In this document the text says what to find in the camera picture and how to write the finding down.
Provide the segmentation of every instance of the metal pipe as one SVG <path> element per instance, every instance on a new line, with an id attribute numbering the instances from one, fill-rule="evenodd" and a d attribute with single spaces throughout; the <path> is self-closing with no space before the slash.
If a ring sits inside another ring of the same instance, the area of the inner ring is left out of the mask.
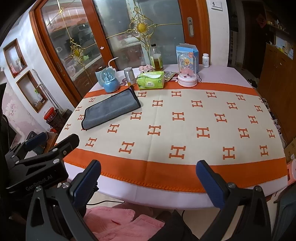
<path id="1" fill-rule="evenodd" d="M 59 103 L 57 103 L 57 101 L 53 98 L 53 96 L 51 95 L 51 93 L 48 91 L 48 89 L 47 89 L 46 86 L 44 85 L 43 81 L 40 79 L 40 77 L 39 77 L 37 71 L 34 70 L 34 69 L 32 69 L 32 70 L 35 72 L 35 74 L 37 75 L 37 78 L 38 78 L 39 81 L 40 81 L 40 84 L 37 85 L 37 88 L 38 88 L 39 86 L 41 86 L 41 87 L 43 88 L 43 90 L 44 90 L 45 95 L 47 96 L 47 98 L 48 98 L 49 101 L 51 102 L 51 104 L 52 104 L 56 109 L 58 109 L 61 113 L 63 113 L 63 112 L 64 112 L 63 108 L 59 105 Z"/>

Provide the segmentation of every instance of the glass panel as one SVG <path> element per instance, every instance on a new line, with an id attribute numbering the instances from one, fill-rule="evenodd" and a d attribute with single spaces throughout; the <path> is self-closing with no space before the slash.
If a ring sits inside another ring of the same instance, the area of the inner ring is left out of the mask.
<path id="1" fill-rule="evenodd" d="M 58 57 L 80 95 L 85 96 L 98 82 L 95 72 L 99 67 L 105 67 L 105 63 L 81 0 L 48 0 L 41 11 Z M 79 45 L 77 60 L 71 55 L 71 46 L 75 47 L 75 44 Z"/>
<path id="2" fill-rule="evenodd" d="M 119 57 L 119 70 L 150 64 L 144 44 L 126 33 L 136 15 L 135 4 L 142 14 L 160 26 L 154 28 L 150 43 L 161 51 L 163 64 L 176 64 L 176 45 L 184 43 L 184 33 L 178 0 L 93 0 L 114 57 Z"/>

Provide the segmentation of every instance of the silver can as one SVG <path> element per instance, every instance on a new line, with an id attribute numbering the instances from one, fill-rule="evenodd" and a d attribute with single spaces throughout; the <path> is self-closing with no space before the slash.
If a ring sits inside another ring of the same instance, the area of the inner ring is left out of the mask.
<path id="1" fill-rule="evenodd" d="M 136 84 L 136 78 L 133 73 L 132 67 L 127 67 L 123 70 L 124 76 L 126 77 L 126 81 L 128 82 L 128 85 L 135 85 Z"/>

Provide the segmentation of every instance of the blue box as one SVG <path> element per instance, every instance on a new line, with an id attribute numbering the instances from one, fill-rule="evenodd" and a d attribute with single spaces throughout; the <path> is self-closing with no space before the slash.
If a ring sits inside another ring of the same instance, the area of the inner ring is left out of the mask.
<path id="1" fill-rule="evenodd" d="M 198 63 L 199 63 L 199 59 L 198 59 L 198 49 L 196 48 L 195 45 L 192 44 L 179 44 L 176 46 L 176 53 L 177 53 L 177 59 L 179 54 L 182 53 L 193 53 L 193 55 L 196 58 L 196 72 L 199 72 L 199 68 L 198 68 Z"/>

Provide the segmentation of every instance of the orange border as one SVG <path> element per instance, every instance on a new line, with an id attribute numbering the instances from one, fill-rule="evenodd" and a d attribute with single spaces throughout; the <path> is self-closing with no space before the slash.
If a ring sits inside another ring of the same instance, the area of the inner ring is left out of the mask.
<path id="1" fill-rule="evenodd" d="M 121 86 L 118 91 L 113 92 L 112 94 L 121 92 L 127 88 L 128 88 L 128 86 Z M 139 87 L 136 85 L 134 87 L 134 89 L 136 91 L 138 91 Z M 163 89 L 165 89 L 165 90 L 193 89 L 193 90 L 225 91 L 225 92 L 259 96 L 257 91 L 254 90 L 253 88 L 248 88 L 248 87 L 243 87 L 243 86 L 238 86 L 238 85 L 221 84 L 221 83 L 198 83 L 196 86 L 188 88 L 188 87 L 183 87 L 183 86 L 179 85 L 177 82 L 167 82 L 167 83 L 165 83 L 165 86 Z M 84 99 L 89 98 L 89 97 L 105 95 L 105 94 L 108 94 L 108 93 L 104 89 L 92 91 L 92 92 L 88 92 L 84 96 Z"/>
<path id="2" fill-rule="evenodd" d="M 86 168 L 92 160 L 102 165 L 101 175 L 139 186 L 181 192 L 205 192 L 195 173 L 195 165 L 166 164 L 135 160 L 92 151 L 74 149 L 64 161 Z M 241 188 L 272 181 L 287 175 L 286 158 L 243 164 L 215 165 L 226 182 Z"/>

